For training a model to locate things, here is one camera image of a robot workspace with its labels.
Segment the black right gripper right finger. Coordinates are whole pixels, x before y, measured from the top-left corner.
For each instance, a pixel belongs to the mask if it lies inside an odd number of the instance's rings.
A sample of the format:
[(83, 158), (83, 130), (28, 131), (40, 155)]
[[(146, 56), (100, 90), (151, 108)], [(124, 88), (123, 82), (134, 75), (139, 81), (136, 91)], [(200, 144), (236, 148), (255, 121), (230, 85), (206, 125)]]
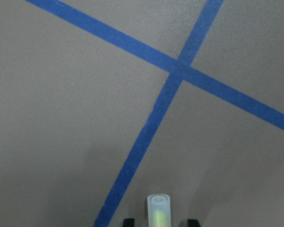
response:
[(188, 219), (187, 227), (200, 227), (200, 223), (197, 219)]

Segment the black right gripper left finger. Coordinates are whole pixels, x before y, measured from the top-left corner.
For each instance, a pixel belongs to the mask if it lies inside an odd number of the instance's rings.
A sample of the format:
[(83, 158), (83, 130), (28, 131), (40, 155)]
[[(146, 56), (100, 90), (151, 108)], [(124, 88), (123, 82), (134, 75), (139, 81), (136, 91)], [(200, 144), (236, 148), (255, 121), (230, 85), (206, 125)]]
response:
[(125, 218), (123, 220), (123, 227), (134, 227), (134, 218)]

